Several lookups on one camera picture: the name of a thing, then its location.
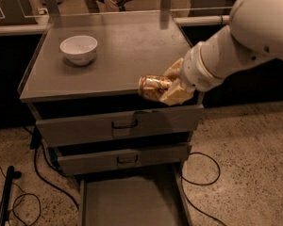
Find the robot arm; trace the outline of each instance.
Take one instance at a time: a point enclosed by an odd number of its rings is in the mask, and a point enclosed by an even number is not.
[[[185,55],[179,79],[208,91],[232,73],[283,60],[283,0],[237,0],[229,25]]]

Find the wire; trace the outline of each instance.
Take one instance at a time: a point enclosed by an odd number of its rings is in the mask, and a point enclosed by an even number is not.
[[[26,224],[26,223],[19,217],[19,215],[16,214],[16,212],[15,212],[15,208],[23,201],[24,197],[27,197],[27,196],[32,196],[32,197],[36,198],[37,201],[38,201],[38,205],[39,205],[39,214],[38,214],[37,218],[36,218],[31,224],[29,224],[29,225]],[[22,194],[22,195],[18,196],[18,197],[15,199],[15,201],[13,202],[12,209],[11,209],[11,212],[13,213],[13,215],[14,215],[18,220],[20,220],[25,226],[32,226],[32,225],[34,225],[34,224],[38,221],[38,219],[40,218],[40,216],[41,216],[41,211],[42,211],[42,209],[41,209],[41,201],[40,201],[39,197],[38,197],[36,194],[34,194],[34,193],[25,193],[25,194]]]
[[[30,131],[30,130],[28,130],[25,126],[23,126],[23,128],[24,128],[30,135],[33,135],[33,132]],[[65,175],[65,174],[63,173],[63,171],[57,169],[56,167],[54,167],[54,166],[49,162],[49,160],[48,160],[48,158],[47,158],[47,156],[46,156],[46,152],[45,152],[45,148],[44,148],[43,143],[40,143],[40,145],[42,146],[43,157],[44,157],[45,162],[46,162],[46,164],[48,165],[48,167],[49,167],[50,169],[54,170],[55,172],[57,172],[59,175],[61,175],[61,176],[63,176],[63,177],[69,177],[69,176]]]
[[[30,130],[28,130],[26,127],[23,127],[29,134],[33,134]],[[43,157],[45,159],[45,162],[46,164],[48,165],[48,167],[54,171],[56,171],[59,175],[63,176],[63,177],[67,177],[65,174],[63,174],[60,170],[56,169],[53,165],[51,165],[47,159],[47,156],[46,156],[46,153],[45,153],[45,148],[43,146],[42,143],[40,143],[41,147],[42,147],[42,154],[43,154]],[[37,152],[38,152],[38,149],[35,149],[35,154],[34,154],[34,169],[35,169],[35,172],[36,174],[38,175],[38,177],[44,181],[45,183],[47,183],[48,185],[50,185],[51,187],[55,188],[56,190],[60,191],[61,193],[64,193],[66,196],[68,196],[72,201],[73,203],[75,204],[75,207],[76,209],[78,210],[78,203],[75,201],[75,198],[70,195],[68,192],[66,192],[65,190],[59,188],[58,186],[55,186],[53,185],[52,183],[50,183],[48,180],[46,180],[45,178],[43,178],[39,171],[38,171],[38,168],[37,168]]]
[[[182,176],[182,173],[180,173],[181,178],[182,178],[184,181],[186,181],[187,183],[192,184],[192,185],[196,185],[196,186],[210,186],[210,185],[215,184],[215,183],[218,181],[218,179],[219,179],[219,177],[220,177],[220,174],[221,174],[220,167],[219,167],[218,163],[216,162],[216,160],[215,160],[214,158],[210,157],[209,155],[204,154],[204,153],[190,153],[190,156],[191,156],[191,155],[194,155],[194,154],[201,154],[201,155],[203,155],[203,156],[205,156],[205,157],[208,157],[210,160],[212,160],[212,161],[215,163],[215,165],[216,165],[216,167],[217,167],[217,169],[218,169],[218,173],[217,173],[216,179],[213,180],[213,181],[210,182],[210,183],[199,184],[199,183],[195,183],[195,182],[192,182],[192,181],[186,179],[184,176]]]
[[[72,201],[73,203],[75,204],[75,207],[76,209],[78,210],[78,203],[75,201],[75,198],[70,195],[68,192],[64,191],[63,189],[59,188],[58,186],[55,186],[53,185],[52,183],[50,183],[49,181],[47,181],[45,178],[43,178],[39,171],[38,171],[38,168],[37,168],[37,152],[38,152],[38,149],[35,149],[35,155],[34,155],[34,168],[35,168],[35,171],[36,171],[36,174],[38,175],[38,177],[44,181],[45,183],[47,183],[48,185],[50,185],[51,187],[55,188],[56,190],[60,191],[61,193],[64,193],[66,196],[68,196]]]
[[[220,178],[220,175],[221,175],[220,166],[219,166],[219,164],[217,163],[216,160],[214,160],[212,157],[210,157],[209,155],[204,154],[204,153],[190,153],[190,155],[193,155],[193,154],[201,154],[201,155],[203,155],[203,156],[205,156],[205,157],[208,157],[210,160],[212,160],[212,161],[215,163],[215,165],[217,166],[218,175],[217,175],[216,179],[213,180],[212,182],[209,182],[209,183],[206,183],[206,184],[199,184],[199,183],[195,183],[195,182],[192,182],[192,181],[186,179],[185,177],[182,176],[182,172],[180,172],[180,176],[181,176],[181,188],[182,188],[183,194],[184,194],[186,200],[188,201],[188,203],[190,204],[190,206],[192,206],[192,207],[193,207],[195,210],[197,210],[199,213],[201,213],[201,214],[203,214],[203,215],[205,215],[205,216],[207,216],[207,217],[209,217],[209,218],[211,218],[211,219],[217,221],[218,223],[222,224],[223,226],[226,226],[226,224],[223,223],[221,220],[217,219],[216,217],[214,217],[214,216],[212,216],[212,215],[210,215],[210,214],[208,214],[208,213],[202,211],[202,210],[199,209],[198,207],[196,207],[196,206],[191,202],[191,200],[189,199],[189,197],[187,196],[187,194],[186,194],[186,192],[185,192],[185,190],[184,190],[183,181],[186,181],[187,183],[189,183],[189,184],[191,184],[191,185],[196,185],[196,186],[211,186],[211,185],[213,185],[214,183],[216,183],[216,182],[218,181],[218,179]]]
[[[0,172],[2,173],[3,177],[5,177],[5,178],[7,177],[6,174],[3,172],[1,166],[0,166]],[[40,216],[41,216],[41,210],[42,209],[41,209],[41,201],[40,201],[39,197],[36,194],[33,194],[33,193],[26,193],[19,185],[15,184],[15,183],[12,183],[12,184],[17,186],[23,192],[23,194],[16,198],[16,200],[13,202],[11,210],[8,212],[8,225],[10,225],[9,224],[10,213],[13,213],[13,215],[18,220],[20,220],[24,224],[24,226],[32,226],[32,225],[34,225],[38,221]],[[26,224],[15,212],[16,207],[23,201],[24,197],[26,197],[26,196],[33,196],[33,197],[35,197],[37,199],[37,201],[38,201],[38,206],[39,206],[39,214],[37,215],[37,218],[31,224]]]
[[[32,133],[32,131],[30,131],[29,129],[27,129],[27,127],[26,126],[23,126],[23,129],[25,129],[30,135],[32,135],[33,133]]]
[[[46,156],[46,152],[45,152],[45,148],[44,148],[44,145],[41,143],[41,147],[42,147],[42,152],[43,152],[43,157],[45,159],[45,162],[46,164],[48,165],[49,168],[51,168],[52,170],[54,170],[55,172],[57,172],[59,175],[63,176],[63,177],[68,177],[67,175],[65,175],[63,173],[63,171],[55,168],[52,164],[50,164],[50,162],[48,161],[47,159],[47,156]]]

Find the gray surface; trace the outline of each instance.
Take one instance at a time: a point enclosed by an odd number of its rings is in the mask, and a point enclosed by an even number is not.
[[[75,35],[98,40],[97,59],[70,64],[60,43]],[[190,46],[167,13],[129,12],[58,17],[43,43],[23,102],[135,93],[142,75],[162,74]]]
[[[151,171],[85,184],[80,226],[186,226],[172,172]]]
[[[58,164],[67,175],[123,170],[187,160],[188,144],[62,156]]]

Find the metal rod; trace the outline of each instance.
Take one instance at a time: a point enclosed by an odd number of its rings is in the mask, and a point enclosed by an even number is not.
[[[10,195],[13,175],[14,175],[14,167],[9,166],[7,171],[6,181],[4,183],[2,199],[0,203],[0,226],[6,225],[6,220],[8,215],[9,195]]]

